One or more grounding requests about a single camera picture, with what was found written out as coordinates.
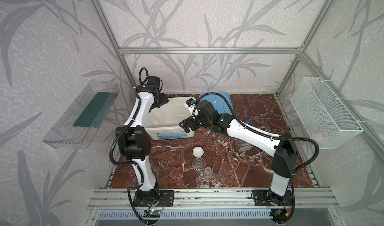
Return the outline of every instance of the sticker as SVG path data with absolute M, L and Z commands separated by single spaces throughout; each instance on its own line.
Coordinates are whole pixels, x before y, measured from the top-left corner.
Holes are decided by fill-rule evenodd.
M 186 138 L 187 133 L 185 131 L 169 131 L 156 133 L 158 139 L 175 139 L 175 138 Z

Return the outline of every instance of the brown marble surface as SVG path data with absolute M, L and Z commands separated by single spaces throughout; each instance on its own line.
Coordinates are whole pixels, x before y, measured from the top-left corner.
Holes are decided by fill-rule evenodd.
M 168 97 L 194 96 L 194 94 L 171 94 Z M 231 94 L 234 112 L 242 121 L 250 118 L 250 124 L 262 130 L 283 135 L 289 133 L 273 94 Z M 252 147 L 240 152 L 241 140 L 199 128 L 192 138 L 152 140 L 149 156 L 153 174 L 160 188 L 268 188 L 272 181 L 272 157 Z M 202 156 L 213 175 L 205 179 L 192 169 L 195 157 L 193 148 L 204 149 Z M 299 157 L 297 165 L 303 162 Z M 306 169 L 299 171 L 294 179 L 295 187 L 313 187 Z M 110 188 L 127 188 L 137 185 L 132 165 L 118 166 Z

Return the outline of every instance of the leaf pattern wallpaper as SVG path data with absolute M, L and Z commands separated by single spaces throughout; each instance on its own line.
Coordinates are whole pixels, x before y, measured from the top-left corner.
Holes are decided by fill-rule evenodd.
M 132 85 L 88 0 L 0 1 L 0 225 L 78 225 L 107 182 Z M 89 148 L 43 143 L 90 79 L 120 93 Z
M 100 1 L 120 47 L 299 47 L 325 0 Z M 131 112 L 132 85 L 88 0 L 0 2 L 0 225 L 77 225 L 107 181 L 108 149 Z M 380 2 L 338 0 L 306 53 L 383 135 Z M 274 93 L 294 55 L 124 58 L 136 81 L 146 66 L 166 82 L 165 92 Z M 306 131 L 289 98 L 304 76 L 312 74 L 300 63 L 280 95 L 300 136 Z M 120 94 L 89 148 L 41 142 L 90 79 L 116 82 Z M 381 224 L 384 167 L 362 137 L 323 150 L 314 168 L 351 225 Z
M 382 2 L 337 0 L 305 53 L 384 139 Z M 299 136 L 306 131 L 289 98 L 303 76 L 313 75 L 300 63 L 279 96 Z M 305 150 L 312 155 L 311 148 Z M 322 150 L 312 167 L 322 186 L 332 187 L 350 225 L 382 225 L 384 163 L 362 136 L 338 149 Z
M 100 0 L 120 47 L 297 47 L 324 0 Z M 124 55 L 165 92 L 276 92 L 294 55 Z

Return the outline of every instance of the metal extrusion bar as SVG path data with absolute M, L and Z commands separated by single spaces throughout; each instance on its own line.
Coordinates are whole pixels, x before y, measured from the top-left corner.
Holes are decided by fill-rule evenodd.
M 276 95 L 279 95 L 281 93 L 281 91 L 284 89 L 284 86 L 286 85 L 286 83 L 289 81 L 290 79 L 290 76 L 288 75 L 292 75 L 293 72 L 295 71 L 296 69 L 296 66 L 299 64 L 300 62 L 300 58 L 299 58 L 300 54 L 296 54 L 295 56 L 295 59 L 292 61 L 291 63 L 291 66 L 289 67 L 286 75 L 284 76 L 279 88 L 277 89 L 277 92 L 276 92 Z
M 281 206 L 255 206 L 252 190 L 265 188 L 190 188 L 175 190 L 170 209 L 194 208 L 281 208 Z M 295 188 L 297 208 L 338 208 L 339 204 L 330 188 Z M 88 209 L 127 209 L 130 207 L 127 190 L 95 190 Z
M 283 114 L 285 122 L 287 123 L 288 128 L 290 129 L 292 137 L 299 137 L 296 134 L 294 127 L 292 126 L 293 123 L 291 122 L 290 118 L 288 117 L 288 114 L 286 113 L 285 108 L 283 107 L 283 105 L 282 105 L 282 103 L 280 101 L 280 98 L 277 95 L 275 95 L 275 99 L 276 99 L 277 105 L 280 108 L 281 113 Z M 299 146 L 298 150 L 299 150 L 299 153 L 300 153 L 300 156 L 302 157 L 302 159 L 304 161 L 308 161 L 309 157 L 305 153 L 305 148 L 301 145 L 301 143 L 298 143 L 297 145 Z M 311 174 L 313 175 L 313 179 L 315 181 L 315 182 L 313 182 L 314 186 L 315 186 L 315 184 L 317 184 L 318 187 L 321 187 L 320 182 L 317 180 L 317 178 L 319 178 L 319 177 L 318 177 L 318 174 L 316 173 L 316 171 L 313 168 L 311 168 L 310 165 L 306 166 L 306 168 L 307 168 L 308 173 L 310 174 L 311 180 L 312 180 Z
M 108 21 L 103 14 L 103 10 L 101 9 L 99 0 L 89 0 L 89 1 L 91 2 L 91 6 L 94 8 L 97 17 L 99 18 L 107 36 L 108 36 L 108 39 L 112 44 L 112 48 L 113 48 L 114 52 L 116 53 L 117 60 L 121 64 L 121 66 L 122 66 L 124 72 L 126 73 L 130 83 L 132 84 L 132 86 L 136 86 L 135 81 L 134 81 L 134 79 L 133 79 L 133 77 L 132 77 L 132 75 L 128 69 L 127 63 L 125 62 L 122 55 L 119 53 L 119 46 L 116 42 L 115 37 L 113 36 L 112 30 L 108 24 Z
M 335 226 L 349 226 L 348 220 L 341 208 L 328 208 L 328 211 Z
M 309 46 L 310 42 L 312 41 L 313 37 L 315 36 L 316 32 L 319 30 L 319 27 L 324 21 L 324 18 L 327 16 L 328 12 L 331 10 L 333 5 L 336 3 L 337 0 L 326 0 L 324 3 L 323 8 L 319 12 L 318 16 L 316 17 L 316 20 L 314 21 L 310 31 L 308 32 L 308 35 L 305 37 L 305 40 L 302 45 L 302 52 L 305 51 L 305 49 Z
M 353 108 L 353 106 L 349 103 L 349 101 L 345 99 L 343 94 L 333 85 L 333 83 L 331 83 L 331 81 L 327 81 L 328 78 L 324 75 L 324 73 L 321 70 L 319 70 L 319 68 L 315 65 L 315 63 L 305 53 L 302 53 L 300 55 L 300 58 L 315 76 L 318 76 L 323 80 L 326 80 L 325 83 L 339 98 L 341 98 L 340 99 L 341 102 L 345 105 L 348 111 L 352 113 L 353 117 L 355 117 L 357 120 L 360 121 L 360 125 L 364 129 L 361 135 L 370 145 L 372 150 L 376 152 L 377 155 L 379 155 L 381 160 L 384 162 L 384 145 L 380 137 L 373 131 L 373 129 L 366 122 L 364 122 L 364 119 L 361 118 L 360 114 Z
M 230 53 L 230 54 L 298 54 L 300 48 L 168 48 L 168 47 L 122 47 L 120 54 L 169 54 L 169 53 Z

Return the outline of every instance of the metal mounting plate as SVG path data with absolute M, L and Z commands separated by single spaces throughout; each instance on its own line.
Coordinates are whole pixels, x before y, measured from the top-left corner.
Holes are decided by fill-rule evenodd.
M 173 190 L 160 190 L 159 192 L 160 198 L 163 198 L 164 200 L 160 200 L 155 206 L 163 207 L 164 203 L 166 204 L 165 207 L 172 207 L 173 206 L 173 200 L 175 191 Z M 133 200 L 133 206 L 134 207 L 147 207 L 148 204 L 141 201 L 139 197 L 137 196 L 137 191 L 135 193 L 135 198 Z
M 255 201 L 255 206 L 271 206 L 268 196 L 268 190 L 252 190 L 252 198 Z M 292 205 L 293 197 L 292 192 L 287 190 L 284 195 L 284 200 L 287 200 L 290 205 Z

